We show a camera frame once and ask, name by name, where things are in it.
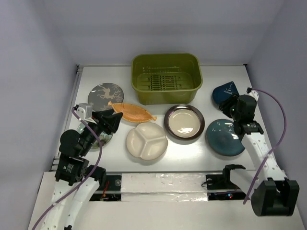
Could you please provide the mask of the dark blue shell dish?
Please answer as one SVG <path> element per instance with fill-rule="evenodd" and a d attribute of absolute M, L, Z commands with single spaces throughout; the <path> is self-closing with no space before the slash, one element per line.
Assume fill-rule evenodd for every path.
<path fill-rule="evenodd" d="M 216 87 L 212 92 L 212 100 L 215 106 L 218 108 L 221 102 L 227 100 L 232 95 L 239 96 L 239 92 L 233 81 Z"/>

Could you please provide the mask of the light green flower plate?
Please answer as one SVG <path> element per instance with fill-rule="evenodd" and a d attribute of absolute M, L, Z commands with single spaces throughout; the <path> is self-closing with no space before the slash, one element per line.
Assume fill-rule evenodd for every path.
<path fill-rule="evenodd" d="M 79 134 L 81 134 L 84 131 L 85 128 L 86 128 L 86 126 L 83 123 L 80 123 L 78 128 L 77 128 L 77 132 Z M 113 137 L 113 133 L 107 134 L 105 132 L 102 132 L 99 136 L 100 141 L 102 143 L 102 146 L 105 146 L 112 139 L 112 137 Z M 97 140 L 94 142 L 91 149 L 92 150 L 99 149 L 99 144 L 98 144 Z"/>

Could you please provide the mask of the grey deer pattern plate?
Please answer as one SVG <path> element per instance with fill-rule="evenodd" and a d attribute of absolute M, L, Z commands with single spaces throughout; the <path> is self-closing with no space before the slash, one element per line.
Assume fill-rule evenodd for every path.
<path fill-rule="evenodd" d="M 116 104 L 124 100 L 123 90 L 113 83 L 102 83 L 95 86 L 88 95 L 88 103 L 95 112 L 112 109 L 109 102 Z"/>

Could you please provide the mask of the orange leaf shaped dish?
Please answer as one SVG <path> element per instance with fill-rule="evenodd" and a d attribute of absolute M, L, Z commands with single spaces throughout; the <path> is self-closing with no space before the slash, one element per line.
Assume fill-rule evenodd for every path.
<path fill-rule="evenodd" d="M 146 109 L 130 103 L 112 103 L 108 105 L 113 108 L 116 113 L 123 113 L 122 118 L 129 122 L 143 123 L 148 121 L 156 121 L 157 117 L 151 115 Z"/>

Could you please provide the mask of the teal round floral plate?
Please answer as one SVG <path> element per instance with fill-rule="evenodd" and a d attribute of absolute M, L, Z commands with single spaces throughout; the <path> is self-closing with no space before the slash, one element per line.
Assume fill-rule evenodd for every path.
<path fill-rule="evenodd" d="M 234 132 L 234 123 L 228 119 L 212 121 L 207 128 L 206 138 L 209 146 L 219 155 L 234 157 L 241 154 L 245 148 Z"/>

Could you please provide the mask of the brown rimmed cream plate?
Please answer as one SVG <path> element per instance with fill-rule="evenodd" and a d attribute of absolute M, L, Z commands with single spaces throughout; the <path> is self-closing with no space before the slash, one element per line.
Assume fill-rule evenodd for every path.
<path fill-rule="evenodd" d="M 203 133 L 205 119 L 196 107 L 189 104 L 178 104 L 166 112 L 164 127 L 176 139 L 194 140 Z"/>

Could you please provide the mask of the white three-section divided plate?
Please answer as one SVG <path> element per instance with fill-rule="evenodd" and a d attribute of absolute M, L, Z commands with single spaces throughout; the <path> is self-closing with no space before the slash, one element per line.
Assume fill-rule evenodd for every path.
<path fill-rule="evenodd" d="M 166 152 L 168 140 L 161 126 L 147 122 L 138 124 L 128 133 L 126 146 L 132 156 L 151 161 Z"/>

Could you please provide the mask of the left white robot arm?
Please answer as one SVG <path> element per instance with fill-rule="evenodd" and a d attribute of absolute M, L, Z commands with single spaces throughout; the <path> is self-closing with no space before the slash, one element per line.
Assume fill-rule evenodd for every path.
<path fill-rule="evenodd" d="M 111 109 L 82 115 L 79 106 L 71 112 L 85 128 L 82 133 L 73 129 L 62 133 L 51 204 L 34 230 L 39 223 L 43 230 L 72 230 L 94 192 L 106 185 L 106 170 L 98 165 L 103 154 L 99 136 L 116 133 L 123 113 Z"/>

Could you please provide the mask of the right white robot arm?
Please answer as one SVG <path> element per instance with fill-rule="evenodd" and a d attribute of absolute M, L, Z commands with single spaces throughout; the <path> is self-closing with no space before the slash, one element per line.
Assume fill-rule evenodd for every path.
<path fill-rule="evenodd" d="M 269 149 L 261 125 L 255 121 L 258 93 L 233 94 L 219 109 L 234 121 L 234 132 L 247 150 L 256 173 L 251 176 L 242 165 L 227 165 L 221 175 L 224 187 L 236 185 L 250 201 L 256 216 L 292 216 L 299 194 L 297 181 L 280 169 Z"/>

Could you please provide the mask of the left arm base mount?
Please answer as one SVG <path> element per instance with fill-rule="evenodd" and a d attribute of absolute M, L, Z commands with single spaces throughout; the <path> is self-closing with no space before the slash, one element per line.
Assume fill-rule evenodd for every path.
<path fill-rule="evenodd" d="M 121 174 L 106 176 L 106 182 L 100 186 L 90 198 L 90 201 L 121 201 Z"/>

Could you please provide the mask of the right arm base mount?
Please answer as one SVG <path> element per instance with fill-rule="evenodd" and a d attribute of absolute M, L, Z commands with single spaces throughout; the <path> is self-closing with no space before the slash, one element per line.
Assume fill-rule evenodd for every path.
<path fill-rule="evenodd" d="M 243 165 L 226 165 L 221 174 L 207 174 L 206 181 L 201 184 L 208 190 L 208 199 L 211 200 L 243 200 L 245 194 L 239 191 L 238 186 L 230 181 L 231 170 L 246 169 Z"/>

